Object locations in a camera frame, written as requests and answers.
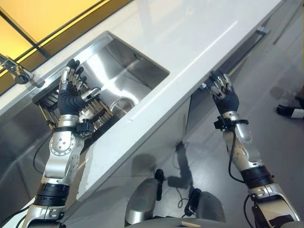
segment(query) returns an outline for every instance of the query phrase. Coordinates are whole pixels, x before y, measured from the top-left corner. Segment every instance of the sink basin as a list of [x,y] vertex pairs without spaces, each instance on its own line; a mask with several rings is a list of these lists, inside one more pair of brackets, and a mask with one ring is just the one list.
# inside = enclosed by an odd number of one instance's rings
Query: sink basin
[[75,60],[87,84],[101,88],[100,99],[119,118],[137,105],[169,72],[109,32]]

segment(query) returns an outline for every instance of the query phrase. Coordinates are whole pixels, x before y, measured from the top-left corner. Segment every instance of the white countertop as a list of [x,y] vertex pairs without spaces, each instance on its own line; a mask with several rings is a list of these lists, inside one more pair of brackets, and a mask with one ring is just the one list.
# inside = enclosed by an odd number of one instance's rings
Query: white countertop
[[[43,77],[62,58],[73,55],[108,30],[170,72],[91,146],[77,199],[82,200],[100,186],[279,3],[280,0],[134,0],[35,70],[36,78]],[[16,85],[1,96],[0,110],[25,89],[26,85]]]

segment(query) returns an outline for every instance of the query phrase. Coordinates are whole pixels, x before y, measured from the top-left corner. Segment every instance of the black cable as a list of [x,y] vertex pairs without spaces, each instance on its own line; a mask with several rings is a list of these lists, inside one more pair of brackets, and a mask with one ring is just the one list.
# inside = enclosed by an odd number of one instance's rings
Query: black cable
[[245,198],[245,200],[244,200],[243,210],[244,210],[244,215],[245,215],[245,219],[246,219],[247,223],[249,224],[249,226],[250,226],[251,228],[254,228],[253,225],[250,223],[250,221],[249,221],[249,219],[248,219],[248,217],[247,217],[247,213],[246,213],[246,204],[247,204],[247,201],[248,201],[249,197],[250,197],[250,196],[247,195],[246,198]]
[[22,217],[22,219],[20,219],[20,221],[17,223],[16,228],[19,227],[20,223],[25,219],[26,215]]
[[14,216],[17,215],[17,214],[20,214],[20,213],[24,212],[24,211],[27,210],[27,209],[29,209],[29,206],[27,206],[26,208],[21,209],[21,210],[15,212],[15,213],[9,215],[8,217],[6,217],[6,218],[0,223],[0,227],[3,227],[3,226],[12,218],[12,217],[14,217]]
[[178,194],[180,195],[180,201],[178,202],[177,207],[178,208],[182,208],[182,206],[183,206],[183,200],[189,200],[189,199],[183,198],[182,195],[181,195],[181,192],[179,191],[179,189],[178,188],[175,188],[175,189],[178,192]]
[[35,152],[34,158],[33,158],[33,167],[34,167],[34,169],[35,169],[37,172],[39,172],[39,173],[41,173],[41,174],[43,174],[43,172],[41,172],[41,171],[39,171],[39,170],[37,169],[37,167],[36,167],[36,165],[35,165],[35,160],[36,160],[36,156],[37,156],[38,152],[40,151],[41,147],[44,145],[44,143],[45,143],[49,138],[50,138],[50,136],[49,136],[46,140],[44,140],[43,143],[38,147],[38,149],[37,149],[36,152]]
[[242,180],[239,180],[239,179],[235,178],[235,177],[232,176],[232,174],[231,174],[232,157],[233,157],[233,153],[234,153],[234,147],[235,147],[235,145],[236,145],[236,131],[235,131],[234,128],[232,128],[231,131],[232,131],[232,133],[233,133],[233,142],[232,142],[232,147],[231,147],[231,152],[230,152],[230,157],[229,157],[228,173],[229,173],[229,176],[230,176],[232,179],[234,179],[234,180],[236,180],[236,181],[238,181],[238,182],[240,182],[240,183],[244,183]]

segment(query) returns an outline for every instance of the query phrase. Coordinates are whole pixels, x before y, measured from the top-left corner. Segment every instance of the robotic arm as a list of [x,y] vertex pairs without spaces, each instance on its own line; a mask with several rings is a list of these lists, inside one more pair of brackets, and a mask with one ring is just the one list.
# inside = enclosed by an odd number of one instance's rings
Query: robotic arm
[[49,143],[50,156],[34,203],[29,207],[22,228],[65,228],[58,222],[66,210],[66,200],[79,166],[84,139],[92,124],[79,123],[79,110],[100,93],[94,88],[82,95],[70,83],[74,80],[79,61],[70,60],[59,84],[58,108],[60,120]]
[[[252,211],[256,227],[280,227],[287,222],[300,221],[286,195],[262,162],[260,153],[252,142],[248,121],[237,113],[238,96],[228,76],[213,71],[205,84],[220,113],[214,125],[223,132],[227,145],[229,174],[247,185],[249,196],[254,202]],[[231,163],[239,170],[243,180],[231,175]]]

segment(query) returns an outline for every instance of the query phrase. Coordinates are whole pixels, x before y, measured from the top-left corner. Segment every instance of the stainless steel sink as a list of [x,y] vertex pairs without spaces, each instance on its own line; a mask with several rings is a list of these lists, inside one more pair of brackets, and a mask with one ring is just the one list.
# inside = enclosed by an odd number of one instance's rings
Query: stainless steel sink
[[[0,195],[6,196],[0,197],[0,207],[5,208],[5,212],[0,214],[0,220],[20,209],[36,193],[41,174],[35,171],[32,161],[50,131],[32,99],[40,100],[51,87],[58,85],[61,69],[69,59],[80,61],[85,69],[82,75],[87,76],[87,85],[102,89],[99,98],[119,118],[169,74],[163,67],[109,32],[101,34],[91,44],[66,58],[44,77],[46,83],[43,87],[29,87],[19,95],[18,101],[14,101],[5,112],[0,112],[0,171],[4,173],[0,178]],[[48,141],[35,160],[41,171],[49,154]]]
[[88,85],[102,89],[100,99],[120,118],[169,74],[109,32],[75,59]]

